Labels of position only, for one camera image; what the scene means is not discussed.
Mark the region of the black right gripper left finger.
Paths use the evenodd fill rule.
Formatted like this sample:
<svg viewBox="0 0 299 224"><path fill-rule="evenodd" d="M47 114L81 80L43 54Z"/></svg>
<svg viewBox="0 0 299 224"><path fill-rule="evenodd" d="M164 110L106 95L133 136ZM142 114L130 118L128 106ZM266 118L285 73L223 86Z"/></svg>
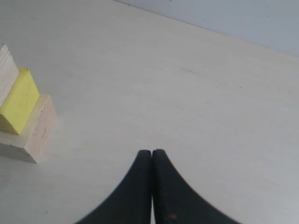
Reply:
<svg viewBox="0 0 299 224"><path fill-rule="evenodd" d="M149 224L152 193L151 151L140 150L116 189L79 224Z"/></svg>

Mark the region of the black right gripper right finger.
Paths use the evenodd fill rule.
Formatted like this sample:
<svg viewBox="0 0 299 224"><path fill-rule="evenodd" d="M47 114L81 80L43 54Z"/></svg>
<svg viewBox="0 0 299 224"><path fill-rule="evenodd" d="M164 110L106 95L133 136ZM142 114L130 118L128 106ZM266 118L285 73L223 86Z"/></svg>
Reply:
<svg viewBox="0 0 299 224"><path fill-rule="evenodd" d="M166 152L152 153L153 207L157 224L235 224L199 196L173 166Z"/></svg>

